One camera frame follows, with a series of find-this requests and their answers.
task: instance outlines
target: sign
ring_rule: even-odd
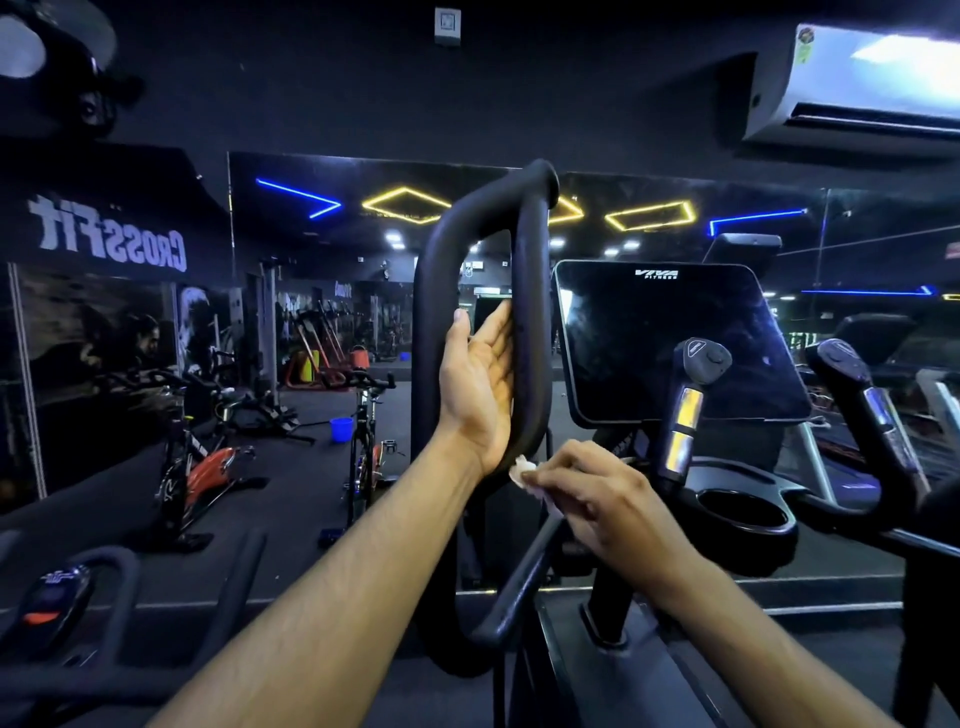
[[[42,221],[37,241],[43,251],[66,250],[130,265],[153,265],[186,273],[186,247],[177,231],[166,234],[142,230],[132,223],[103,217],[89,205],[36,195],[27,209]]]

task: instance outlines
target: led light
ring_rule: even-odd
[[[420,192],[419,190],[411,187],[397,187],[389,192],[384,192],[382,195],[377,195],[376,197],[371,197],[369,200],[365,200],[364,202],[360,203],[360,206],[363,209],[368,209],[372,212],[378,212],[381,215],[386,215],[387,217],[395,217],[397,220],[406,220],[408,223],[414,223],[414,225],[429,225],[430,223],[435,223],[440,220],[440,215],[414,217],[413,215],[405,215],[400,212],[392,212],[389,209],[384,209],[381,206],[383,203],[390,202],[391,200],[395,200],[403,195],[411,195],[416,197],[418,200],[424,200],[432,205],[442,207],[443,209],[450,207],[450,203],[446,200],[439,200],[436,197],[432,197],[425,192]]]
[[[932,285],[922,285],[916,291],[801,291],[801,293],[830,293],[841,296],[933,296]]]
[[[319,209],[316,212],[311,213],[308,217],[311,220],[316,220],[321,215],[326,215],[328,212],[333,212],[335,209],[343,207],[342,203],[338,203],[336,200],[328,200],[326,197],[321,197],[320,195],[313,195],[309,192],[304,192],[303,190],[294,189],[293,187],[284,187],[282,184],[277,184],[276,182],[267,182],[266,180],[261,180],[256,178],[257,184],[262,184],[264,187],[271,187],[272,189],[278,189],[281,192],[286,192],[291,195],[297,195],[298,197],[306,197],[310,200],[319,200],[322,203],[326,204],[326,207]]]
[[[624,215],[642,215],[646,212],[656,212],[659,209],[670,209],[672,207],[677,208],[680,217],[665,223],[647,223],[646,225],[640,224],[628,228],[617,219]],[[620,232],[651,231],[658,228],[670,228],[676,225],[689,225],[696,219],[697,213],[694,211],[693,205],[689,200],[679,200],[675,203],[663,203],[662,205],[650,205],[647,207],[634,207],[633,209],[621,209],[619,212],[609,212],[604,215],[604,220],[607,221],[610,227]]]
[[[555,208],[558,212],[557,215],[554,215],[552,212],[547,218],[547,225],[557,225],[558,223],[572,223],[574,220],[580,220],[584,216],[584,212],[577,207],[572,200],[567,199],[561,195],[557,199],[557,207]]]
[[[785,209],[780,212],[759,212],[756,215],[741,215],[740,217],[718,217],[709,222],[710,237],[716,235],[717,228],[723,223],[736,223],[742,220],[763,220],[770,217],[795,217],[796,215],[806,215],[806,207],[804,209]]]

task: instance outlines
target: wipe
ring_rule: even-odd
[[[546,505],[547,513],[551,516],[556,516],[558,518],[563,518],[564,513],[557,507],[557,504],[553,502],[553,498],[550,497],[542,488],[537,488],[536,486],[527,485],[523,482],[523,478],[520,477],[521,473],[527,471],[534,471],[537,469],[537,463],[532,463],[527,460],[523,455],[520,455],[514,465],[510,468],[509,476],[520,488],[525,490],[531,496],[535,497],[537,500],[541,500],[544,505]]]

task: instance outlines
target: handlebar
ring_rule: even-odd
[[[414,274],[414,342],[411,459],[433,435],[440,419],[440,366],[446,332],[458,304],[460,267],[477,240],[499,231],[512,236],[514,318],[514,411],[503,460],[477,487],[489,496],[506,482],[506,471],[523,455],[533,455],[546,432],[553,393],[550,374],[549,210],[560,194],[557,173],[538,159],[521,170],[474,190],[446,211],[420,254]],[[553,543],[544,534],[538,546]],[[532,567],[542,563],[528,551]],[[504,648],[534,581],[518,578],[505,587],[481,634],[464,634],[456,612],[457,541],[454,535],[434,570],[415,614],[426,653],[443,670],[475,677],[489,670]],[[510,608],[506,605],[513,602]],[[490,625],[490,619],[497,624]]]
[[[375,379],[366,369],[354,369],[347,376],[347,386],[368,390],[376,397],[388,389],[396,389],[396,378],[393,372],[389,372],[386,380]]]
[[[46,665],[0,667],[0,701],[51,699],[128,705],[166,702],[227,643],[239,626],[266,541],[267,535],[261,529],[245,534],[197,656],[189,667],[172,669],[118,664],[140,585],[140,563],[133,552],[120,546],[102,546],[72,556],[68,561],[71,566],[102,565],[120,572],[118,596],[93,663],[82,669]],[[0,546],[6,544],[0,537]]]
[[[784,494],[788,504],[804,523],[827,533],[886,531],[904,525],[916,509],[920,464],[907,444],[906,433],[889,411],[888,400],[874,386],[870,368],[840,339],[827,339],[807,347],[804,353],[879,480],[880,498],[872,508],[853,509],[798,490]]]

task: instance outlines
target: display screen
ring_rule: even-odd
[[[661,419],[673,350],[691,337],[723,344],[733,358],[707,389],[705,419],[809,417],[807,392],[749,268],[563,260],[553,286],[578,424]]]

